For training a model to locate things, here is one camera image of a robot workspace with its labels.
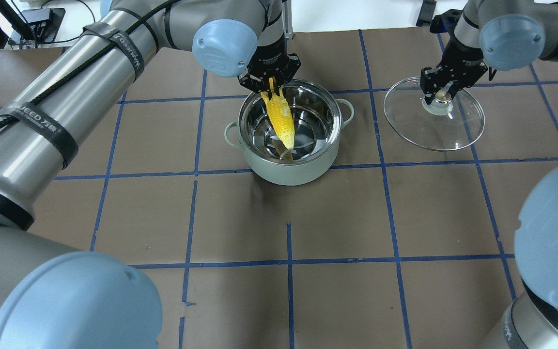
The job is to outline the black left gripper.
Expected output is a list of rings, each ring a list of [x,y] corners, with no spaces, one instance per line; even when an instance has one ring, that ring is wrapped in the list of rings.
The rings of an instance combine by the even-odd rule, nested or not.
[[[243,88],[253,93],[284,96],[284,86],[292,81],[301,67],[296,53],[287,52],[287,40],[280,37],[268,46],[258,46],[245,71],[238,76]]]

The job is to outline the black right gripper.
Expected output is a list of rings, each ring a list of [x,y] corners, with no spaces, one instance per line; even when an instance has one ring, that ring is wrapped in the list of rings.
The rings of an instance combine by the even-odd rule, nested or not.
[[[483,61],[480,49],[465,46],[456,37],[450,37],[439,64],[434,68],[421,69],[420,88],[424,94],[424,102],[431,105],[436,93],[444,89],[451,104],[448,107],[448,118],[454,119],[454,112],[458,110],[456,99],[459,92],[474,86],[487,71],[489,68]]]

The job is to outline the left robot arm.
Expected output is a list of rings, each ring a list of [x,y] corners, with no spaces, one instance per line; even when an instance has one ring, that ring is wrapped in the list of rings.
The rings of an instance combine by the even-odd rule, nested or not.
[[[164,48],[252,91],[290,81],[284,0],[103,0],[102,18],[0,109],[0,349],[157,349],[155,283],[117,258],[30,232],[66,172]]]

